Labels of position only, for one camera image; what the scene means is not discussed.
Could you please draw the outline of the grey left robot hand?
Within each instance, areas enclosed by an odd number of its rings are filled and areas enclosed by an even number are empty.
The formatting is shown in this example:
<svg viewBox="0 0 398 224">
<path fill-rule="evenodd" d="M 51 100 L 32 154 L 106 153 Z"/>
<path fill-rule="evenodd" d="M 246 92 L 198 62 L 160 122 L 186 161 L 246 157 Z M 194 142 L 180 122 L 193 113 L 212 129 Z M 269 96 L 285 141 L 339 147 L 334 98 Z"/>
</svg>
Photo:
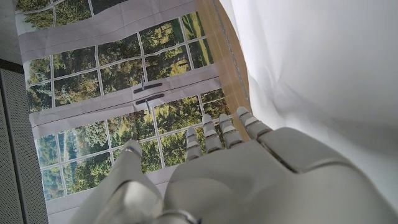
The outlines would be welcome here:
<svg viewBox="0 0 398 224">
<path fill-rule="evenodd" d="M 186 161 L 164 193 L 125 143 L 72 223 L 396 223 L 397 211 L 352 162 L 292 128 L 273 130 L 239 107 L 244 141 L 225 114 L 202 118 L 205 150 L 187 133 Z"/>
</svg>

